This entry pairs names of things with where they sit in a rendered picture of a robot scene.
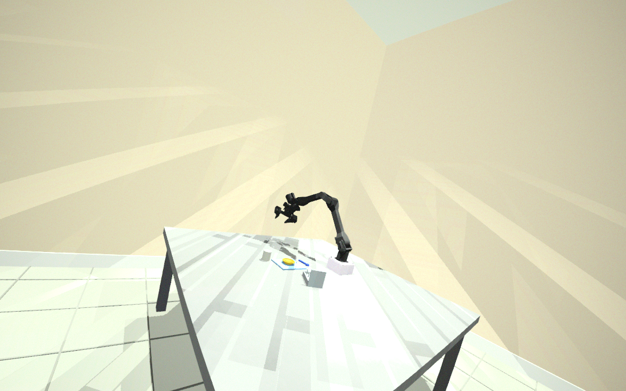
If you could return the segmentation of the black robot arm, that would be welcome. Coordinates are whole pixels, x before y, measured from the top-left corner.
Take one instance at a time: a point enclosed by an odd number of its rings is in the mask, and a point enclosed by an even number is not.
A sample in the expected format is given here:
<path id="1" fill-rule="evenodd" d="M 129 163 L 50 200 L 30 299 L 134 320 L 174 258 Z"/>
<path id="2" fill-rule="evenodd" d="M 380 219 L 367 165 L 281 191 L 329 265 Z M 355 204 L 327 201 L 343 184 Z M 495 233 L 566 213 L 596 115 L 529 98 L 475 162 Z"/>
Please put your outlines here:
<path id="1" fill-rule="evenodd" d="M 284 210 L 286 210 L 287 207 L 289 206 L 289 211 L 292 211 L 292 212 L 300 211 L 299 206 L 304 207 L 309 202 L 314 202 L 315 200 L 323 199 L 324 202 L 326 202 L 327 207 L 332 212 L 335 229 L 337 230 L 337 237 L 335 237 L 335 240 L 338 245 L 339 252 L 337 253 L 337 257 L 335 257 L 335 259 L 337 259 L 341 263 L 348 263 L 348 261 L 346 260 L 348 258 L 349 251 L 351 251 L 352 248 L 351 248 L 350 240 L 348 236 L 346 235 L 345 229 L 343 228 L 343 225 L 341 223 L 341 217 L 340 217 L 340 212 L 339 212 L 340 204 L 339 204 L 338 199 L 329 196 L 325 192 L 312 194 L 308 197 L 297 197 L 297 198 L 294 196 L 294 193 L 289 193 L 285 197 L 288 203 L 287 202 L 283 203 L 283 206 L 285 207 Z"/>

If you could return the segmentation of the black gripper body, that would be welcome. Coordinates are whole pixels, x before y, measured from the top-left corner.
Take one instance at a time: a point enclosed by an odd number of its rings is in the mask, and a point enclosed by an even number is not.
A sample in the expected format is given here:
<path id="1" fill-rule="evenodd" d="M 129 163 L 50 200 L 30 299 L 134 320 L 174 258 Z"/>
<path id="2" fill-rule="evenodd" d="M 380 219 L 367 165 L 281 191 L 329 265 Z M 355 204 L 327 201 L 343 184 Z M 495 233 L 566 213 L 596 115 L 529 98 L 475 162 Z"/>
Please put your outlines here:
<path id="1" fill-rule="evenodd" d="M 282 210 L 281 210 L 281 207 L 278 207 L 278 206 L 277 206 L 277 207 L 275 207 L 275 214 L 276 214 L 276 215 L 280 215 L 280 214 L 281 214 L 281 215 L 285 215 L 285 216 L 287 216 L 287 217 L 291 218 L 291 220 L 292 220 L 292 222 L 293 222 L 293 223 L 296 223 L 296 222 L 297 222 L 297 216 L 296 216 L 296 215 L 294 215 L 293 213 L 294 213 L 294 212 L 289 211 L 289 206 L 287 207 L 287 209 L 286 209 L 285 211 L 282 211 Z"/>

